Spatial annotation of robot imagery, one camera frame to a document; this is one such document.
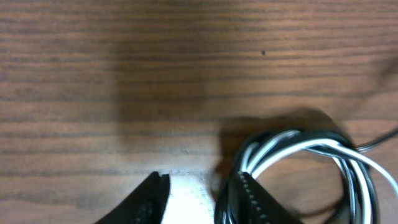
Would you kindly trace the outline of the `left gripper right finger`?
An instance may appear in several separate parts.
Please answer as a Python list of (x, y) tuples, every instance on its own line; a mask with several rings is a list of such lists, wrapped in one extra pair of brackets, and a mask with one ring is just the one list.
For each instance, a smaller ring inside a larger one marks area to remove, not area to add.
[(229, 179), (228, 216), (235, 224), (302, 224), (247, 172)]

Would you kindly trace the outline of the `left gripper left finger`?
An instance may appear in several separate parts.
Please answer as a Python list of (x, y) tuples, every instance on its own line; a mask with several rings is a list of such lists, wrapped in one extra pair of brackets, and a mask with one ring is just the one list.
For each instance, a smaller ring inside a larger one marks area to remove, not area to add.
[(161, 224), (169, 194), (170, 176), (152, 172), (95, 224)]

